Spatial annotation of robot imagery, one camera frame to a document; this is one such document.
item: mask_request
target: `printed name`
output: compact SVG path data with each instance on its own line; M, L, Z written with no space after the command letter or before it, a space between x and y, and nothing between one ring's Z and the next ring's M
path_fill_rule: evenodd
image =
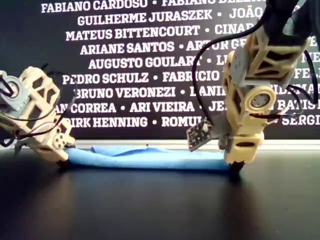
M265 2L266 0L162 0L161 6L187 6L187 5L206 5L206 4L235 4L235 3L255 3Z
M148 72L123 72L123 73L104 73L100 74L71 74L62 76L62 84L138 84L148 83Z
M282 125L312 126L320 125L320 115L301 115L297 118L282 118Z
M191 101L163 101L163 102L133 102L130 113L179 113L194 112L195 108Z
M65 41L139 39L198 36L200 25L133 27L100 30L66 31Z
M74 1L74 2L56 2L56 3L42 3L42 14L53 13L68 13L68 12L82 12L82 11L102 11L112 9L137 9L146 8L148 0L94 0L94 1Z
M206 81L218 81L220 80L220 71L218 70L207 70L207 71L196 71L196 80L200 82ZM164 71L162 73L163 82L190 82L192 81L191 71Z
M65 118L73 128L145 128L147 117L72 117Z
M68 104L60 103L56 106L57 114L62 114L67 109ZM115 104L100 102L100 103L74 103L71 106L70 112L73 114L107 114L116 113Z
M91 59L88 69L140 69L146 68L174 68L191 67L195 56L156 56L156 57L129 57Z
M202 120L202 116L162 116L161 127L192 127Z
M90 44L82 46L80 55L164 53L174 50L173 41Z

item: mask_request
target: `robotic arm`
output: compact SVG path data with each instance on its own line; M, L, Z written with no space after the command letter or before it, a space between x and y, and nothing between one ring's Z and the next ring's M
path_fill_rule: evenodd
M240 170L254 160L258 146L264 142L265 127L281 117L299 115L285 114L286 109L271 114L277 98L271 84L286 88L298 103L297 90L312 103L318 103L317 77L306 48L311 35L316 36L320 46L320 1L307 0L293 13L297 3L298 0L267 0L264 14L253 28L215 39L197 54L192 83L206 118L187 130L190 151L218 139L219 148L225 150L225 161ZM199 94L197 63L210 46L245 36L248 36L245 45L230 52L224 66L222 86L227 110L212 117ZM297 60L303 53L315 85L313 99L303 89L290 85ZM59 88L43 69L28 67L19 78L0 71L0 144L7 147L17 139L16 153L27 146L50 162L66 163L65 149L74 147L75 139L70 136L72 126L64 115L76 97L62 115L57 115L55 110L59 98Z
M0 78L0 144L7 147L18 139L16 154L28 146L50 162L66 162L65 147L75 139L69 136L71 124L56 114L60 90L52 78L36 67L28 67L19 78L0 71Z
M298 103L300 100L294 90L311 99L306 91L290 85L290 80L297 60L303 53L311 65L311 73L314 72L306 48L312 34L316 35L317 41L320 40L317 34L320 34L320 3L318 0L307 0L299 10L292 13L297 3L298 0L267 0L262 18L252 29L213 40L196 56L192 68L192 82L206 118L186 132L190 151L210 140L218 139L219 148L225 150L225 161L240 170L245 163L254 160L258 147L264 142L265 127L276 123L281 117L299 116L297 113L285 114L286 109L276 114L271 114L270 111L277 99L271 84L286 88ZM248 36L245 45L228 54L223 69L222 86L226 94L227 110L212 117L197 91L197 62L210 46L245 36ZM315 74L312 76L315 97L311 101L317 104L317 77Z

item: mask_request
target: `hole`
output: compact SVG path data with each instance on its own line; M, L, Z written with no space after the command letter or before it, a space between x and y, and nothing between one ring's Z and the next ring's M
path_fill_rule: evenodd
M51 149L48 147L40 147L39 150L42 152L51 152Z
M48 91L48 93L47 93L47 95L46 95L46 102L47 102L48 104L51 103L51 98L52 98L52 96L55 95L55 94L56 94L56 92L55 92L53 89L50 89L50 90Z
M60 128L62 134L65 134L67 132L67 128L65 126L61 125Z
M8 126L8 127L13 127L13 126L14 126L13 123L11 123L9 120L6 120L6 119L1 119L1 118L0 118L0 123L6 125L6 126Z
M29 119L37 119L40 117L42 111L40 110L40 108L38 108L37 106L34 106L34 108L32 109L32 112L30 113L30 115L28 116ZM26 126L29 129L32 129L34 127L34 125L36 124L37 121L28 121L28 123L26 124Z
M259 50L253 50L252 51L252 58L253 59L257 56L258 52L259 52Z
M255 144L253 142L243 141L243 142L237 143L236 146L241 148L248 148L248 147L254 147Z
M254 46L257 46L259 44L257 36L253 37L253 41L252 42L253 42Z
M237 91L234 92L233 102L236 106L236 109L238 110L238 113L240 114L241 113L241 107L240 107L241 98L240 98Z
M270 51L268 52L266 57L275 61L283 61L283 60L291 59L294 55L295 55L294 53L279 54L274 51Z
M266 61L262 61L261 65L259 66L259 69L264 69L264 68L269 68L269 67L273 67L273 65L266 62Z
M43 83L43 78L42 78L42 77L39 77L37 80L35 80L35 81L32 83L32 87L33 87L34 89L37 89L37 88L41 87L42 83Z
M45 89L41 89L40 91L38 91L38 94L40 94L41 97L45 96Z
M255 75L256 76L263 76L263 75L276 75L279 74L279 71L276 70L268 70L268 71L263 71L263 72L258 72Z

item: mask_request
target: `cable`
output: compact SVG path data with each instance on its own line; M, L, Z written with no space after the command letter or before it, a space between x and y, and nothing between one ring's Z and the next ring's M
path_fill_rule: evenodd
M270 17L270 12L268 11L268 7L270 7L273 11L275 10L272 6L272 4L267 5L267 8L265 9L262 17L258 20L258 22L250 29L244 31L244 32L240 32L237 34L232 34L232 35L227 35L227 36L222 36L222 37L218 37L210 42L208 42L207 44L205 44L202 49L197 53L197 55L194 58L193 61L193 65L192 65L192 70L191 70L191 74L192 74L192 84L194 87L194 92L196 95L196 98L202 108L202 111L205 115L205 117L207 118L207 120L214 126L214 122L207 110L207 108L204 106L204 103L201 99L200 96L200 92L199 92L199 88L198 88L198 84L197 84L197 77L196 77L196 71L197 71L197 63L199 61L199 59L201 58L202 54L212 45L218 44L220 42L224 42L224 41L228 41L228 40L232 40L232 39L239 39L239 38L243 38L247 35L250 35L252 33L254 33L256 30L258 30L260 27L263 26L264 22ZM312 99L312 103L317 104L318 103L318 99L319 99L319 93L318 93L318 80L317 80L317 76L315 73L315 68L313 66L312 63L312 59L308 53L307 50L304 51L304 54L306 56L306 60L309 64L310 67L310 72L311 72L311 79L312 79L312 83L313 83L313 87L314 87L314 93L313 93L313 99ZM298 95L293 91L293 89L295 90L299 90L301 91L308 99L310 99L310 95L304 91L304 89L297 87L297 86L293 86L293 85L288 85L286 90L289 91L293 97L297 100L300 112L299 113L292 113L292 114L269 114L269 115L263 115L263 114L251 114L251 116L256 117L256 118L260 118L260 119L280 119L282 117L286 117L286 118L296 118L299 115L303 114L303 108L302 108L302 104L300 102L300 99L298 97Z
M298 90L299 92L301 92L303 95L305 95L305 97L314 105L317 105L319 103L319 89L318 89L318 79L317 79L317 75L316 75L316 71L315 71L315 67L314 64L312 62L311 56L309 54L309 52L307 50L304 51L304 55L306 58L306 61L309 65L309 69L310 69L310 74L311 74L311 81L312 81L312 85L313 85L313 98L310 96L310 94L304 90L301 87L295 86L295 85L291 85L289 84L288 86L290 86L290 88Z
M200 96L200 92L199 92L199 88L198 88L198 84L197 84L197 76L196 76L196 72L197 72L197 64L199 59L201 58L202 54L204 54L204 52L210 48L212 45L224 42L224 41L229 41L229 40L233 40L233 39L239 39L239 38L243 38L246 37L252 33L254 33L255 31L257 31L260 27L262 27L263 23L265 22L265 20L267 20L270 17L270 12L267 11L268 8L266 8L266 10L264 11L262 17L258 20L258 22L250 29L245 30L243 32L240 33L236 33L236 34L232 34L232 35L227 35L227 36L221 36L218 37L210 42L208 42L207 44L205 44L200 51L196 54L194 61L193 61L193 65L192 65L192 70L191 70L191 74L192 74L192 84L193 84L193 88L194 88L194 92L195 92L195 96L202 108L202 111L204 113L204 115L206 116L207 120L211 123L211 125L215 125L207 108L205 107L201 96Z
M50 71L47 73L47 76L51 76L51 75L54 75L54 74L57 74L57 75L69 75L69 74L66 74L64 72L61 72L61 71ZM77 99L77 91L78 91L78 85L77 85L77 81L75 81L75 89L73 90L74 92L74 96L72 98L72 100L69 102L69 104L67 105L66 109L63 111L63 113L60 115L59 119L55 122L54 126L46 131L41 131L41 132L35 132L35 133L32 133L32 131L30 131L29 133L27 134L24 134L24 135L16 135L16 138L18 140L22 140L22 139L25 139L25 138L31 138L31 137L35 137L35 136L39 136L39 135L43 135L43 134L47 134L49 132L51 132L53 129L55 129L56 126L59 125L59 123L62 121L62 119L66 116L66 114L70 111L72 105L75 103L76 99Z
M310 56L309 52L307 50L305 50L303 53L305 55L306 61L307 61L308 65L309 65L309 68L310 68L311 81L312 81L312 85L313 85L313 98L303 88L301 88L299 86L295 86L295 85L289 84L285 89L287 91L289 91L294 96L295 100L297 101L298 108L300 109L299 113L269 114L269 115L251 114L251 116L253 116L255 118L259 118L259 119L280 119L280 118L296 118L299 115L302 115L304 113L302 104L300 102L300 99L299 99L298 95L293 90L298 90L299 92L301 92L303 95L305 95L305 97L312 104L314 104L314 105L318 104L318 102L319 102L319 90L318 90L318 79L317 79L315 67L314 67L314 64L312 62L312 59L311 59L311 56Z
M304 113L304 109L302 106L302 103L300 102L299 96L295 93L295 91L288 85L285 88L288 92L290 92L294 99L297 101L298 104L298 110L300 110L300 112L298 113L290 113L290 114L278 114L278 113L274 113L274 114L250 114L250 116L255 117L257 119L280 119L280 118L296 118L300 115L302 115Z
M0 88L0 94L3 94L5 96L7 96L8 98L10 98L13 94L14 94L14 91L13 89L11 88L11 86L4 80L4 78L2 76L0 76L0 83L2 83L6 89L9 91L4 91L3 89Z

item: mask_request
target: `dark backdrop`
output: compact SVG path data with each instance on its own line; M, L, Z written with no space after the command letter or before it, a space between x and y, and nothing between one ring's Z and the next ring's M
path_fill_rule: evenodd
M113 91L112 98L78 98L76 106L79 110L83 110L83 104L94 104L101 106L103 103L106 109L112 104L115 110L109 112L106 110L104 113L85 113L85 112L73 112L68 115L68 118L74 124L72 135L77 139L184 139L185 130L188 128L186 122L182 122L183 126L177 126L177 120L183 119L183 117L203 117L203 113L199 108L198 102L195 96L190 96L190 87L192 83L190 81L164 81L163 72L178 72L178 71L190 71L191 66L174 66L174 67L146 67L141 68L111 68L111 69L89 69L90 61L96 59L117 59L117 58L142 58L144 61L146 58L154 57L185 57L195 56L196 50L187 49L190 43L195 41L211 40L216 37L230 34L232 32L223 32L221 27L226 27L226 31L229 31L230 26L235 27L238 31L243 31L242 26L253 24L257 21L257 16L252 17L249 14L238 15L233 18L234 10L237 10L239 14L243 14L244 10L248 12L248 9L252 9L254 13L259 14L265 7L265 1L255 0L248 2L247 0L216 0L214 4L195 4L188 5L191 0L184 1L180 6L162 6L163 2L158 0L155 4L154 1L133 1L133 2L148 2L147 7L144 8L122 8L122 9L107 9L107 10L89 10L78 12L56 12L56 13L42 13L42 3L46 3L41 0L10 0L1 4L1 38L0 38L0 58L1 69L7 71L10 75L19 76L21 72L28 66L40 67L44 63L49 63L49 69L55 69L57 71L63 71L74 75L84 74L98 74L100 82L98 84L79 84L80 91L85 89L109 89ZM132 14L132 13L146 13L147 17L152 16L154 12L175 12L198 10L198 13L210 11L212 19L203 20L186 20L186 21L162 21L162 22L144 22L144 23L130 23L130 24L105 24L105 25L90 25L90 26L78 26L77 19L79 16L93 16L93 15L112 15L112 14ZM114 32L115 29L128 29L128 28L154 28L154 27L169 27L172 26L196 26L194 28L197 31L193 31L193 35L188 36L167 36L167 37L146 37L146 38L118 38L114 37L103 40L77 40L66 41L66 32L72 31L84 31L84 30L108 30ZM173 42L174 51L165 52L137 52L137 53L116 53L116 54L99 54L99 55L81 55L82 47L88 45L103 45L103 44L115 44L123 43L124 50L127 50L127 44L147 43L147 42ZM202 71L215 71L216 79L209 81L199 81L199 86L216 86L217 90L215 95L208 94L203 99L205 103L210 106L212 104L220 104L224 97L221 96L221 79L223 65L219 59L223 60L223 56L232 51L236 47L236 41L229 41L227 49L210 49L204 55L200 61L199 70ZM310 47L311 56L313 56L315 69L319 75L319 53L315 40L311 42ZM140 83L106 83L103 81L104 74L111 73L148 73L148 82ZM72 90L75 85L64 84L62 76L54 77L55 83L63 88L62 101L58 106L57 111L62 110L61 106L67 103L71 99ZM308 89L311 83L308 69L303 58L299 60L296 74L292 80L294 84L305 84ZM175 95L171 97L121 97L117 95L124 88L149 88L149 87L175 87ZM291 100L287 94L280 94L279 101ZM189 111L181 112L157 112L153 107L153 104L161 102L191 102L189 103ZM150 104L149 112L130 112L136 103ZM291 111L294 112L296 104L292 104ZM316 109L310 109L312 106L305 104L305 114L300 118L288 124L287 120L280 121L278 124L269 126L265 131L265 137L267 139L316 139L315 134L317 125L319 125L319 115L317 115ZM218 110L212 111L212 114L217 114L221 111L221 106ZM110 127L109 122L115 122L116 118L132 117L136 120L145 118L143 126L138 127ZM76 124L76 121L80 123L83 118L87 118L91 127L80 126ZM104 126L94 126L94 118L104 118ZM163 126L166 121L170 119L173 126Z

